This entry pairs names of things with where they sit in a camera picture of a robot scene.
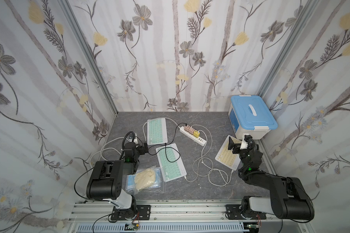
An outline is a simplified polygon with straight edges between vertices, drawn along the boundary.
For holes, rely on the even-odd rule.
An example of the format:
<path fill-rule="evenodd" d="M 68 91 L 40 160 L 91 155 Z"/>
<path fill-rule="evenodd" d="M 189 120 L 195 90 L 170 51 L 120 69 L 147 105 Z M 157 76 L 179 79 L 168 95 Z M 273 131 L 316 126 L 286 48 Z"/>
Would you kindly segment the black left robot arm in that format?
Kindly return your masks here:
<path fill-rule="evenodd" d="M 107 201 L 113 204 L 110 222 L 123 218 L 138 220 L 139 210 L 133 195 L 123 188 L 123 177 L 136 174 L 139 157 L 148 152 L 148 146 L 128 142 L 123 146 L 124 158 L 115 161 L 98 161 L 92 169 L 92 174 L 86 188 L 86 196 L 93 201 Z"/>

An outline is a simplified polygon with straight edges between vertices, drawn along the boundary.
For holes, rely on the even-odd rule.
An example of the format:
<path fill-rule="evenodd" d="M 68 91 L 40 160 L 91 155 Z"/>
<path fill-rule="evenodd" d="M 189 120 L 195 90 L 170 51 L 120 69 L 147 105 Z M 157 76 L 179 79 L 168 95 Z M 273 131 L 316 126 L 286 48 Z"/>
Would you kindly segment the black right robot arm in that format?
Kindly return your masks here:
<path fill-rule="evenodd" d="M 228 137 L 228 150 L 238 154 L 242 167 L 237 174 L 246 184 L 269 191 L 269 197 L 245 196 L 241 201 L 239 214 L 251 219 L 259 214 L 275 215 L 279 219 L 306 223 L 315 217 L 311 198 L 305 192 L 300 179 L 269 174 L 260 170 L 263 153 L 250 135 L 245 135 L 241 143 Z"/>

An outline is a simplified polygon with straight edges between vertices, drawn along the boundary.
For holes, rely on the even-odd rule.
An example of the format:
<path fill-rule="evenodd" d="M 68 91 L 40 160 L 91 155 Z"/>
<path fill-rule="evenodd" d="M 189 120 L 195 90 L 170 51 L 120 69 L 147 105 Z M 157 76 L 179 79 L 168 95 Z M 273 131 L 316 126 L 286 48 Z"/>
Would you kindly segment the white power strip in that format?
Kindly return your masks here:
<path fill-rule="evenodd" d="M 201 145 L 201 146 L 205 146 L 207 141 L 205 139 L 203 139 L 201 136 L 196 137 L 192 134 L 190 134 L 189 132 L 184 130 L 184 126 L 180 127 L 180 132 L 182 134 L 184 134 L 186 137 L 190 138 L 192 141 L 196 142 L 197 144 Z"/>

